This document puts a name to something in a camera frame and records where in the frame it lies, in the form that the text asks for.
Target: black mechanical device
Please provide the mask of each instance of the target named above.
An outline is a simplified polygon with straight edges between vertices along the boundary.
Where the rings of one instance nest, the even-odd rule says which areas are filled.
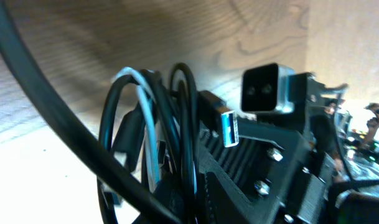
[[[350,194],[335,206],[346,190],[379,185],[352,178],[337,113],[324,113],[322,95],[340,101],[346,84],[326,88],[313,74],[295,74],[277,63],[252,68],[243,74],[241,109],[255,120],[198,91],[184,63],[172,69],[168,88],[159,72],[124,68],[106,98],[96,139],[45,79],[2,1],[0,53],[49,126],[96,174],[104,223],[118,222],[114,207],[123,199],[141,212],[134,223],[379,221],[379,198]],[[177,71],[185,80],[174,81]],[[116,107],[129,83],[138,86],[139,103],[113,141]],[[332,182],[333,152],[350,181]],[[130,174],[138,161],[141,183]]]

